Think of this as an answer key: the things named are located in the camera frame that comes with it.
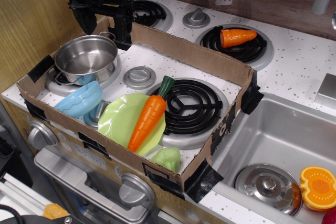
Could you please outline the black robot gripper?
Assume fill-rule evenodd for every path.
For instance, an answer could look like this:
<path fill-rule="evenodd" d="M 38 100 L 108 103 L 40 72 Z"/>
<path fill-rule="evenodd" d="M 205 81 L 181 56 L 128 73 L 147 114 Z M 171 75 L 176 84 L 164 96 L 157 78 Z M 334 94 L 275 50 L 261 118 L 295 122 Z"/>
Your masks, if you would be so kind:
<path fill-rule="evenodd" d="M 115 43 L 118 48 L 122 50 L 128 50 L 131 45 L 130 33 L 132 31 L 132 22 L 133 22 L 133 9 L 131 5 L 133 0 L 79 0 L 83 3 L 102 5 L 102 4 L 113 4 L 120 5 L 115 11 L 113 17 L 114 20 L 114 31 L 115 31 Z M 91 35 L 96 26 L 97 19 L 95 13 L 91 11 L 90 5 L 80 4 L 80 3 L 71 3 L 70 9 L 73 12 L 73 15 L 81 27 L 82 31 Z"/>

